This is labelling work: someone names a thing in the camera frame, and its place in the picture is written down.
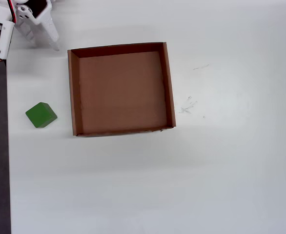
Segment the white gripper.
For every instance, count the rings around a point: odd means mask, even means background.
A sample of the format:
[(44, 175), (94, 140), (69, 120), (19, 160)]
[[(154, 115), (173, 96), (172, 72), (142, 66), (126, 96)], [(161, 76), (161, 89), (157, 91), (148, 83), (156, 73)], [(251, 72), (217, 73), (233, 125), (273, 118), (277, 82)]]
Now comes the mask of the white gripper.
[(59, 51), (59, 34), (50, 15), (52, 3), (50, 0), (16, 0), (15, 13), (17, 22), (15, 28), (32, 45), (35, 45), (35, 36), (28, 24), (41, 24), (42, 31), (47, 35), (50, 46)]

